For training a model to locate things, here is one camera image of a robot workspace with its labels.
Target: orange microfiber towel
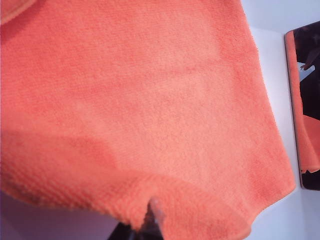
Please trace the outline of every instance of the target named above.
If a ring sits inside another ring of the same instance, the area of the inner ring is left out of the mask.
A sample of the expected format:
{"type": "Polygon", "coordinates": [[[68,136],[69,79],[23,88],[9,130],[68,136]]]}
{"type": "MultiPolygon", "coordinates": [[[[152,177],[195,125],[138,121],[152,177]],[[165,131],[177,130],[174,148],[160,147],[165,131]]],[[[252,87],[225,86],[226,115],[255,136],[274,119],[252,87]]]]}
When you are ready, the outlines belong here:
{"type": "Polygon", "coordinates": [[[300,96],[300,79],[297,67],[294,32],[285,36],[292,103],[294,109],[295,133],[297,139],[299,164],[302,173],[320,170],[320,121],[303,114],[300,96]]]}
{"type": "Polygon", "coordinates": [[[240,240],[295,187],[239,0],[37,1],[1,27],[1,187],[240,240]]]}

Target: white surface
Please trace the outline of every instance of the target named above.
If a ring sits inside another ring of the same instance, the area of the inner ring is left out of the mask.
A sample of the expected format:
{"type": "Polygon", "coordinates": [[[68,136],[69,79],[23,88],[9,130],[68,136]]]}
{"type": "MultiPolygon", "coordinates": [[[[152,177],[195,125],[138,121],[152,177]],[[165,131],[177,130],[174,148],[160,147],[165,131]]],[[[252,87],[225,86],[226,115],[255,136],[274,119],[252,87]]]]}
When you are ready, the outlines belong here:
{"type": "MultiPolygon", "coordinates": [[[[319,240],[320,192],[302,190],[299,183],[283,33],[319,21],[320,0],[242,0],[242,4],[297,183],[293,193],[256,218],[246,240],[319,240]]],[[[34,208],[6,196],[1,203],[4,240],[106,240],[117,223],[93,212],[34,208]]]]}
{"type": "Polygon", "coordinates": [[[320,21],[320,0],[241,0],[252,27],[287,33],[320,21]]]}

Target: microfiber cloth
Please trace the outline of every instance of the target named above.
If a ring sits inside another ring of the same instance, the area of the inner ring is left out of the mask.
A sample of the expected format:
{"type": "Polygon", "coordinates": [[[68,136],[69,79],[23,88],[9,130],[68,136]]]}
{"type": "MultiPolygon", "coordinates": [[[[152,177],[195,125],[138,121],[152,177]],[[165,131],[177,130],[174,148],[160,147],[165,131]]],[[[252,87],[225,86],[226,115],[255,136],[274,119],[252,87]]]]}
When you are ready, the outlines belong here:
{"type": "Polygon", "coordinates": [[[320,170],[320,120],[303,114],[294,32],[285,35],[299,164],[302,173],[320,170]]]}
{"type": "Polygon", "coordinates": [[[16,199],[240,240],[295,188],[240,0],[37,1],[1,47],[16,199]]]}

